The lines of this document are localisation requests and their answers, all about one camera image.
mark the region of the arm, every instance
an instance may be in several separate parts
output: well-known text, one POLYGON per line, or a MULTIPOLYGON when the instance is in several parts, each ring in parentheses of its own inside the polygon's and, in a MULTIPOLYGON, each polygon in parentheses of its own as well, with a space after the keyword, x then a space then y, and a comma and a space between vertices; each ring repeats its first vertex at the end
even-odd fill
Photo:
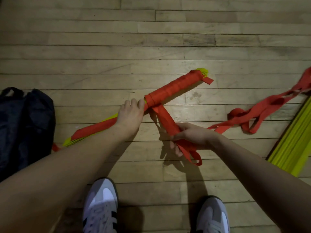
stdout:
POLYGON ((107 156, 142 122, 144 100, 126 101, 117 122, 53 153, 0 183, 0 232, 48 232, 72 197, 92 181, 107 156))
POLYGON ((183 131, 172 139, 186 139, 214 151, 278 227, 288 232, 310 232, 311 186, 223 135, 189 123, 178 125, 183 131))

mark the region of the forearm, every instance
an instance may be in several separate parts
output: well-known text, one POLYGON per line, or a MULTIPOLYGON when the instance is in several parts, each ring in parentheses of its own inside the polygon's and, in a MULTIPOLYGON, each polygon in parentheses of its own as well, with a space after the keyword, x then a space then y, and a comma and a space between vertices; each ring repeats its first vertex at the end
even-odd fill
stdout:
POLYGON ((113 126, 4 180, 0 183, 0 227, 26 217, 36 221, 35 216, 61 212, 122 141, 118 127, 113 126))
POLYGON ((212 141, 212 146, 280 228, 289 232, 310 231, 311 187, 308 184, 223 136, 212 141))

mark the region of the foot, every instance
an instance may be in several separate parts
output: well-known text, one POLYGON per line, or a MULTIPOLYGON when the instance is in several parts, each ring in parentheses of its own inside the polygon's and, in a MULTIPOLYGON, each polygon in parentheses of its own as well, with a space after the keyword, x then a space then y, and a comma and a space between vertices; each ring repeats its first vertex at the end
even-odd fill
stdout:
POLYGON ((94 182, 83 209, 84 233, 116 233, 118 198, 113 183, 107 179, 94 182))
POLYGON ((229 233, 226 207, 216 196, 208 196, 196 221, 196 231, 202 233, 229 233))

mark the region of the left arm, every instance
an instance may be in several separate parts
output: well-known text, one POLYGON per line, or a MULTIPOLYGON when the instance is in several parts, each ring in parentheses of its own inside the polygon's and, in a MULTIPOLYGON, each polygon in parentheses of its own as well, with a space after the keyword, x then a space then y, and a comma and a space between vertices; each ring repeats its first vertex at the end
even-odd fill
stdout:
POLYGON ((48 232, 72 197, 102 167, 107 156, 134 135, 145 102, 126 101, 117 123, 51 154, 0 183, 0 232, 48 232))

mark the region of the right arm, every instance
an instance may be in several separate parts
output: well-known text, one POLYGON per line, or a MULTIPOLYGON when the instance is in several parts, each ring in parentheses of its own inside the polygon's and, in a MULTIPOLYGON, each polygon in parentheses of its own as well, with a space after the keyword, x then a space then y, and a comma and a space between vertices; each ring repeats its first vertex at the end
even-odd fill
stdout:
MULTIPOLYGON (((311 232, 311 186, 221 134, 189 123, 178 125, 183 131, 172 140, 186 139, 214 151, 278 227, 311 232)), ((181 156, 176 147, 175 152, 181 156)))

